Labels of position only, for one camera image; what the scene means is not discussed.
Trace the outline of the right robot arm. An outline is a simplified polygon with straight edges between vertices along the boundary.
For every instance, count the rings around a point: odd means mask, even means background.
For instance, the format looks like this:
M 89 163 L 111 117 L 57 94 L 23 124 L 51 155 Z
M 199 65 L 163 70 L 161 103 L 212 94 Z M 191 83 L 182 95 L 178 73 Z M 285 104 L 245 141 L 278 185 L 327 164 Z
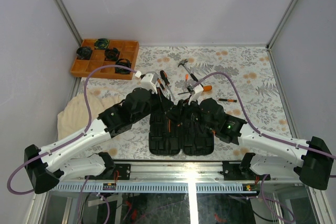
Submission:
M 326 190 L 333 158 L 324 140 L 286 138 L 262 132 L 249 120 L 225 113 L 223 107 L 209 98 L 201 103 L 181 100 L 174 104 L 163 97 L 162 113 L 151 121 L 150 148 L 158 155 L 183 151 L 188 156 L 209 155 L 214 139 L 227 144 L 245 145 L 272 154 L 271 158 L 246 153 L 234 180 L 257 176 L 298 178 L 305 185 Z

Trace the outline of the orange handled long-nose pliers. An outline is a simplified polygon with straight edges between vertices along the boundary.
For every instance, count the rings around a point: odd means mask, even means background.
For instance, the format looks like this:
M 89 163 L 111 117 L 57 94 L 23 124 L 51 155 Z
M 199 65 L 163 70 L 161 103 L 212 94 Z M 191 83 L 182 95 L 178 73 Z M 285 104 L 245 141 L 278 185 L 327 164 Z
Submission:
M 212 86 L 203 86 L 203 90 L 204 90 L 204 92 L 211 91 Z M 178 93 L 178 95 L 181 95 L 181 94 L 187 94 L 187 92 Z

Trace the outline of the black plastic tool case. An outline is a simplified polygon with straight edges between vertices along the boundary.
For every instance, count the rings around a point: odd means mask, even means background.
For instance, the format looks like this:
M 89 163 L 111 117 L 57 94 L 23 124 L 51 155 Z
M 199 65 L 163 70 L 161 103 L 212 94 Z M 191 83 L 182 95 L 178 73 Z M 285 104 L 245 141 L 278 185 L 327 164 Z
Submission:
M 149 151 L 154 155 L 173 156 L 183 152 L 187 156 L 204 156 L 214 151 L 211 130 L 185 118 L 180 127 L 168 132 L 166 114 L 150 115 Z

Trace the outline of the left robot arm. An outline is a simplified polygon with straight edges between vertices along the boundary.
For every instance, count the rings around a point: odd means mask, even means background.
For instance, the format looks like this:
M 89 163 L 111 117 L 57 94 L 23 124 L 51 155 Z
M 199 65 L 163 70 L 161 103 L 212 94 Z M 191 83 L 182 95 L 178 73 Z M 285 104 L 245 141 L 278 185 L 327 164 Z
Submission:
M 136 88 L 124 100 L 94 119 L 88 129 L 78 136 L 70 135 L 44 147 L 32 144 L 24 150 L 25 170 L 36 194 L 45 193 L 60 181 L 83 176 L 109 179 L 115 166 L 107 153 L 100 152 L 87 158 L 75 156 L 96 144 L 110 140 L 153 112 L 161 110 L 165 98 L 160 91 L 153 93 Z

